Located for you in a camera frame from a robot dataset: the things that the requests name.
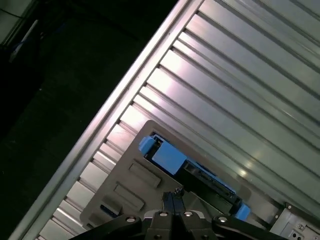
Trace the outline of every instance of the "gray plastic tray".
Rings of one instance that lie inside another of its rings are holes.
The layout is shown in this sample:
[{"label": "gray plastic tray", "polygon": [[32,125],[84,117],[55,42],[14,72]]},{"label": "gray plastic tray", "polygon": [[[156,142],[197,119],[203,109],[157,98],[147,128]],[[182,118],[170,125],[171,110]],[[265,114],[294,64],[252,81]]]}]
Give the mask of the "gray plastic tray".
[{"label": "gray plastic tray", "polygon": [[[83,210],[80,220],[85,228],[96,227],[112,219],[102,209],[102,206],[116,214],[133,214],[143,218],[147,211],[162,208],[163,192],[174,191],[175,188],[182,187],[180,183],[147,161],[139,151],[139,143],[143,137],[152,133],[162,136],[185,155],[197,160],[200,164],[211,166],[210,170],[232,186],[242,199],[249,199],[251,192],[247,187],[237,182],[220,168],[213,167],[212,163],[208,164],[209,159],[206,159],[201,153],[196,152],[165,128],[150,120],[145,123],[110,175]],[[186,193],[183,200],[187,209],[200,211],[208,219],[220,214],[218,210],[199,199],[192,192]]]}]

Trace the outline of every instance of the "black cable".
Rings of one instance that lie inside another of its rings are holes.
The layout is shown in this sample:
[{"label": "black cable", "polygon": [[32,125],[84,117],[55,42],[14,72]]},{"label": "black cable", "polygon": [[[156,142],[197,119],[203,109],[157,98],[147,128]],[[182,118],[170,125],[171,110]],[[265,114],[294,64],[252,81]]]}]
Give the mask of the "black cable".
[{"label": "black cable", "polygon": [[0,11],[4,12],[4,13],[6,13],[6,14],[9,14],[9,15],[11,15],[11,16],[14,16],[14,17],[16,17],[16,18],[18,18],[18,19],[27,19],[26,17],[15,15],[15,14],[13,14],[13,13],[11,13],[11,12],[9,12],[9,11],[6,11],[6,10],[4,10],[4,9],[2,9],[2,8],[0,8]]}]

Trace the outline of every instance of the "rectangular slot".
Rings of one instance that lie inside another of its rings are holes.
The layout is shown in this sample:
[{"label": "rectangular slot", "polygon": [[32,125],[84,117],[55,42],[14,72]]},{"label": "rectangular slot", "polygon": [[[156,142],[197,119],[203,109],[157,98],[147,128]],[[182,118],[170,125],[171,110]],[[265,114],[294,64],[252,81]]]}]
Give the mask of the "rectangular slot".
[{"label": "rectangular slot", "polygon": [[100,205],[100,209],[105,212],[106,214],[108,214],[110,217],[112,217],[113,219],[115,219],[116,217],[118,217],[117,214],[115,214],[113,211],[111,211],[109,208],[107,208],[104,205]]},{"label": "rectangular slot", "polygon": [[140,211],[145,203],[124,186],[117,184],[113,190],[122,201],[136,211]]},{"label": "rectangular slot", "polygon": [[154,189],[156,189],[161,182],[159,177],[136,161],[133,161],[133,164],[129,167],[129,171]]}]

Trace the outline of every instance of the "silver metal sheet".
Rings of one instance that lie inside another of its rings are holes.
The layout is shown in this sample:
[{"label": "silver metal sheet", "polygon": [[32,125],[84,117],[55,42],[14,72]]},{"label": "silver metal sheet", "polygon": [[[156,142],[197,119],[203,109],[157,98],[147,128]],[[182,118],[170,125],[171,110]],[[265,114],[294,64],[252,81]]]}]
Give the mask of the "silver metal sheet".
[{"label": "silver metal sheet", "polygon": [[80,221],[80,211],[72,206],[69,202],[63,200],[56,209],[53,216],[72,231],[81,234],[85,231]]},{"label": "silver metal sheet", "polygon": [[223,79],[227,86],[235,89],[257,107],[266,111],[270,116],[311,142],[317,148],[320,148],[319,126],[259,85],[253,78],[236,68],[222,56],[186,33],[182,33],[179,36],[179,41],[176,41],[173,46],[176,50],[187,55],[192,61],[209,71],[216,79]]},{"label": "silver metal sheet", "polygon": [[251,188],[248,222],[264,228],[284,202],[320,217],[317,4],[179,1],[10,240],[35,239],[49,219],[78,234],[78,213],[147,120]]},{"label": "silver metal sheet", "polygon": [[320,41],[320,22],[310,16],[306,11],[293,4],[289,0],[260,0],[268,7],[272,8],[273,11],[279,13],[291,24],[296,25],[302,29],[308,35],[311,35],[317,41]]},{"label": "silver metal sheet", "polygon": [[74,237],[53,220],[49,220],[40,232],[40,236],[50,240],[68,240]]},{"label": "silver metal sheet", "polygon": [[83,210],[93,196],[94,192],[90,191],[78,181],[75,182],[66,195],[67,199],[75,204],[79,210]]},{"label": "silver metal sheet", "polygon": [[89,162],[86,168],[80,175],[81,181],[88,184],[96,192],[104,180],[107,178],[108,174],[101,170],[98,166]]},{"label": "silver metal sheet", "polygon": [[232,59],[236,64],[258,78],[257,80],[272,88],[273,91],[282,95],[292,104],[316,120],[320,120],[319,100],[267,64],[254,52],[245,48],[199,15],[192,17],[187,29],[226,57]]},{"label": "silver metal sheet", "polygon": [[[285,1],[287,0],[277,0],[276,2],[287,5],[284,3]],[[294,57],[290,52],[282,48],[281,45],[276,44],[272,38],[268,38],[263,32],[257,31],[253,26],[230,12],[225,8],[227,6],[222,6],[216,1],[206,0],[199,11],[214,23],[219,24],[225,30],[235,35],[243,41],[244,44],[248,45],[248,47],[255,49],[274,64],[280,66],[284,71],[289,73],[291,77],[302,81],[318,94],[320,93],[320,75],[318,72],[303,64],[301,60]]]}]

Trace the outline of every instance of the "dark floor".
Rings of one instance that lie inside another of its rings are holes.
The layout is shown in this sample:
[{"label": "dark floor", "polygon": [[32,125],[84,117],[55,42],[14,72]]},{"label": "dark floor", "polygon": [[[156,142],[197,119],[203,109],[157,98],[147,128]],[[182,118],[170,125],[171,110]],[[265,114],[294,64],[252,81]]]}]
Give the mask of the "dark floor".
[{"label": "dark floor", "polygon": [[[37,74],[43,83],[0,145],[1,239],[9,237],[175,3],[92,0],[120,26],[69,19],[62,32],[41,43]],[[28,64],[32,48],[25,44],[16,62]],[[28,74],[24,85],[35,77]]]}]

